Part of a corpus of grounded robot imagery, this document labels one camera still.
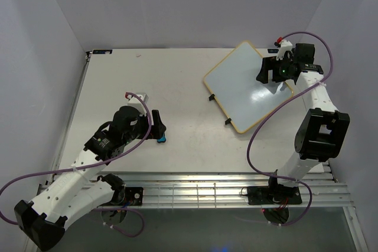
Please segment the blue whiteboard eraser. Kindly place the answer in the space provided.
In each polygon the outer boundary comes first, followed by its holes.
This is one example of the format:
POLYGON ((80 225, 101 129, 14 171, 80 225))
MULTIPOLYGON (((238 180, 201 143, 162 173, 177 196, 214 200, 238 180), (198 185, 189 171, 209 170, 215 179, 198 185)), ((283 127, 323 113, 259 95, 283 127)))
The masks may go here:
POLYGON ((165 143, 167 140, 166 140, 166 137, 163 136, 162 138, 158 139, 157 142, 158 143, 165 143))

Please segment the yellow framed whiteboard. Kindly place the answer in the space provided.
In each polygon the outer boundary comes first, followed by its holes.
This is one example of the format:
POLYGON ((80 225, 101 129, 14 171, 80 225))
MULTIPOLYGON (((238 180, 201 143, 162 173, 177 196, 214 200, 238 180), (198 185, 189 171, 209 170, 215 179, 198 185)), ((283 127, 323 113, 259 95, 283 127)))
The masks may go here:
POLYGON ((243 134, 260 123, 280 104, 294 96, 286 83, 267 84, 256 80, 262 66, 263 54, 250 41, 241 42, 203 78, 227 120, 237 133, 243 134))

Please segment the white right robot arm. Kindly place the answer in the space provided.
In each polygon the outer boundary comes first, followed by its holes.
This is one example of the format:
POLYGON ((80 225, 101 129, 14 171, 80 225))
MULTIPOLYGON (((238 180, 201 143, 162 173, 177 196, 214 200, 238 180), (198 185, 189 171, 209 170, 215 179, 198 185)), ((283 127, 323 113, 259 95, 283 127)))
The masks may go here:
POLYGON ((324 72, 314 64, 315 47, 312 44, 292 44, 287 40, 276 43, 275 57, 264 58, 257 81, 280 83, 293 80, 304 100, 307 113, 295 135, 295 152, 284 166, 275 171, 263 194, 274 203, 295 198, 299 181, 314 167, 336 158, 340 153, 350 117, 339 112, 322 82, 324 72))

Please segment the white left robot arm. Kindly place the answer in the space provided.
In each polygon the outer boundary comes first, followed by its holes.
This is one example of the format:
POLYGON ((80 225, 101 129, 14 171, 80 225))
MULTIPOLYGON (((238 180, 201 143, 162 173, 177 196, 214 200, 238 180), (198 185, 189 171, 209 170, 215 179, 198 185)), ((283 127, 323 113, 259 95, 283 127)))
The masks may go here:
POLYGON ((84 144, 72 171, 61 174, 30 202, 17 203, 14 208, 17 223, 41 251, 53 248, 66 229, 91 210, 103 204, 123 203, 123 180, 114 174, 97 175, 133 140, 164 139, 167 128, 158 110, 152 111, 152 120, 150 126, 147 115, 135 107, 122 106, 84 144), (84 190, 93 177, 97 177, 95 185, 84 190))

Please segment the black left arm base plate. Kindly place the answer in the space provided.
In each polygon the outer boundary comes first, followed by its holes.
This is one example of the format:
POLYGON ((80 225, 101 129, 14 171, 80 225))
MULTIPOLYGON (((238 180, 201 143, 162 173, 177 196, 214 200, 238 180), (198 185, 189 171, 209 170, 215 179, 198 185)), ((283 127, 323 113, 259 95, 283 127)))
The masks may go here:
POLYGON ((143 204, 143 187, 125 187, 120 192, 119 205, 123 207, 141 206, 143 204))

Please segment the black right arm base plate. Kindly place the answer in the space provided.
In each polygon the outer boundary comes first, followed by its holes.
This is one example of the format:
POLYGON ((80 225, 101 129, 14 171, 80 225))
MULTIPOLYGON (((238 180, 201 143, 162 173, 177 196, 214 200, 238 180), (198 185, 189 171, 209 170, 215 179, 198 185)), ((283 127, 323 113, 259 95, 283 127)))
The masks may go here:
POLYGON ((242 191, 242 196, 247 197, 249 205, 302 204, 298 187, 272 189, 268 186, 248 186, 242 191))

